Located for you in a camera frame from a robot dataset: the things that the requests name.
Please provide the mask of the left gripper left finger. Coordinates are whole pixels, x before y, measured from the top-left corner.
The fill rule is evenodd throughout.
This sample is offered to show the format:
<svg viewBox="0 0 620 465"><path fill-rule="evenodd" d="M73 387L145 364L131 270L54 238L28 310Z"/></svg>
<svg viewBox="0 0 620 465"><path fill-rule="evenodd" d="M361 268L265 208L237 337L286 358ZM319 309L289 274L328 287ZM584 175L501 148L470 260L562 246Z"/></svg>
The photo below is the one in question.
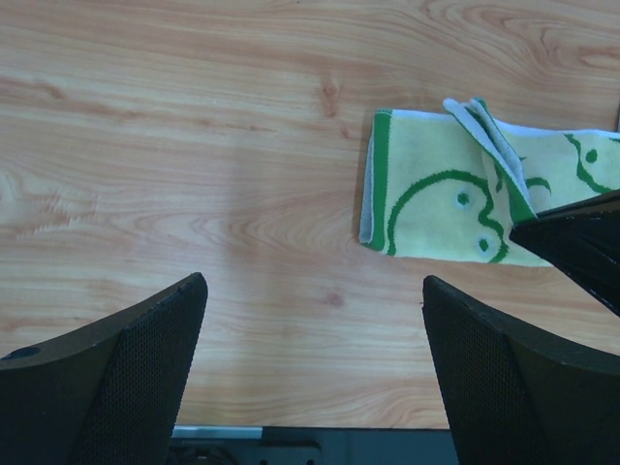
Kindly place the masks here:
<svg viewBox="0 0 620 465"><path fill-rule="evenodd" d="M1 359L4 464L163 464L207 284L152 297Z"/></svg>

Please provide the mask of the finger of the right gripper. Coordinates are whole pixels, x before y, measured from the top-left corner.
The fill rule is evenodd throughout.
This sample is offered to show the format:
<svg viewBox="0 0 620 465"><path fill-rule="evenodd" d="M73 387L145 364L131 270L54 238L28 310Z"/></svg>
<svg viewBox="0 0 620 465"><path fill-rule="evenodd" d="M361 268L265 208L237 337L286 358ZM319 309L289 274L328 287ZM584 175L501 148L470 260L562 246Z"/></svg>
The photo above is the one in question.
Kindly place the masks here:
<svg viewBox="0 0 620 465"><path fill-rule="evenodd" d="M510 240L551 263L619 313L619 192L544 211L514 225Z"/></svg>

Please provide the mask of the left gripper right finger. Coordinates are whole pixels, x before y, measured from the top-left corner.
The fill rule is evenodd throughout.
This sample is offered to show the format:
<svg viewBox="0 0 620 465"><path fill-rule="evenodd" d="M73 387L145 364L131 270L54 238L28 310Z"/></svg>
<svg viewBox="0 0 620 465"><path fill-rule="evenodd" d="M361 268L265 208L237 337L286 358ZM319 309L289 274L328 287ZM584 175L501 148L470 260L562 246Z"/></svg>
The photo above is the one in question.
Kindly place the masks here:
<svg viewBox="0 0 620 465"><path fill-rule="evenodd" d="M619 357L496 310L436 276L422 314L461 464L616 464Z"/></svg>

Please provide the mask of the green patterned towel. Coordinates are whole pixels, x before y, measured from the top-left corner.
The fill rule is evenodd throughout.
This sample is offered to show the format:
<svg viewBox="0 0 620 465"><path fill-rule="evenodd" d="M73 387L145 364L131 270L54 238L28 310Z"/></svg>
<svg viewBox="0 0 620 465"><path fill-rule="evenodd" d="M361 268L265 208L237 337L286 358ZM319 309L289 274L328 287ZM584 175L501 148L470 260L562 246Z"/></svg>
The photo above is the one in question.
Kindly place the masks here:
<svg viewBox="0 0 620 465"><path fill-rule="evenodd" d="M447 99L440 113L380 109L358 238L399 258L539 266L512 227L618 186L615 132L512 125L480 98Z"/></svg>

